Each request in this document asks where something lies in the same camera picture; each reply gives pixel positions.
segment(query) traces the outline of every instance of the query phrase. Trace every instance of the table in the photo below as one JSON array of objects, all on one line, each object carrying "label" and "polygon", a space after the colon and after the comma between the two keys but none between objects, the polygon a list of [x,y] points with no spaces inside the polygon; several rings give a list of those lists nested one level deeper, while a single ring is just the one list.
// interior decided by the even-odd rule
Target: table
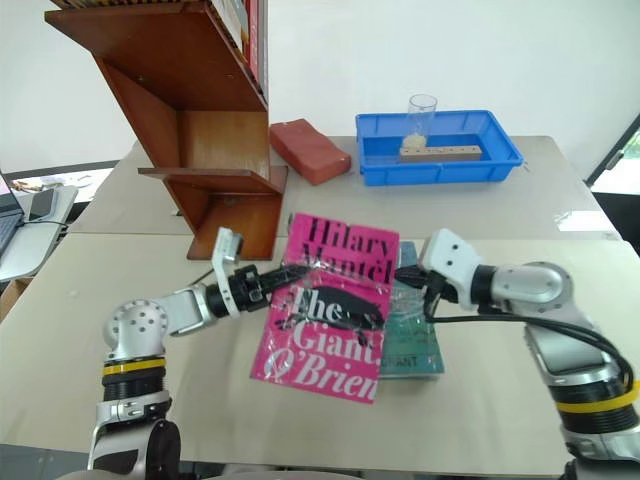
[{"label": "table", "polygon": [[[365,187],[355,138],[332,140],[352,155],[351,172],[312,187],[290,169],[278,236],[287,235],[291,213],[305,212],[396,230],[407,238],[425,238],[445,226],[468,238],[620,238],[550,137],[513,137],[526,162],[501,183],[397,187]],[[273,151],[271,158],[284,164]],[[149,166],[135,146],[72,231],[191,235],[162,183],[137,174],[138,167]]]},{"label": "table", "polygon": [[[46,220],[64,223],[78,189],[59,187],[56,191],[55,211]],[[21,195],[17,199],[28,218],[33,195]],[[0,258],[0,281],[6,282],[37,272],[53,250],[61,228],[61,225],[52,223],[28,223],[20,227]]]},{"label": "table", "polygon": [[[628,244],[468,240],[487,263],[564,266],[578,305],[640,365],[640,261]],[[0,391],[0,442],[87,451],[102,395],[102,323],[120,303],[171,292],[206,271],[184,259],[190,241],[76,233],[62,242],[0,325],[0,385],[11,386]],[[279,239],[276,259],[283,248]],[[443,305],[440,313],[460,312]],[[384,381],[367,406],[250,380],[264,318],[258,311],[166,340],[183,459],[557,477],[569,458],[517,325],[438,325],[447,373]]]}]

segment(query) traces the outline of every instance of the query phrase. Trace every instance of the wooden shelf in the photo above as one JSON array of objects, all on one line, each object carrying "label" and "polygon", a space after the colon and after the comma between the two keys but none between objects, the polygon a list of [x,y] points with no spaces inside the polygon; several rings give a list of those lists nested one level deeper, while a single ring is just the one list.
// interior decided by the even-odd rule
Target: wooden shelf
[{"label": "wooden shelf", "polygon": [[267,105],[208,2],[56,10],[45,20],[88,49],[211,256],[217,229],[244,235],[243,258],[271,258],[286,168],[269,164]]}]

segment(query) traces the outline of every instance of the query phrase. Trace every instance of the clear drinking glass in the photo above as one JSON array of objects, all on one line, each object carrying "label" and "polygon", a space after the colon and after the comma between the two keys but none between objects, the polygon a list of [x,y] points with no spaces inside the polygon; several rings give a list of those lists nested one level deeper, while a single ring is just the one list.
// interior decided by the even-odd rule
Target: clear drinking glass
[{"label": "clear drinking glass", "polygon": [[404,148],[424,148],[427,146],[429,131],[436,113],[438,99],[424,93],[409,98],[409,131],[403,139]]}]

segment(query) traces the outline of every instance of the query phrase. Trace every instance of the blue bin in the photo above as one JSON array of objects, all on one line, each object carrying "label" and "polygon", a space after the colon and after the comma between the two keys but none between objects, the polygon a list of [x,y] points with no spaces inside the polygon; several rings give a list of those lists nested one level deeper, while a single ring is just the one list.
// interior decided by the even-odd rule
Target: blue bin
[{"label": "blue bin", "polygon": [[406,113],[356,116],[360,173],[368,186],[421,183],[500,182],[523,157],[488,110],[436,112],[430,147],[478,145],[477,161],[399,163],[402,139],[409,131]]}]

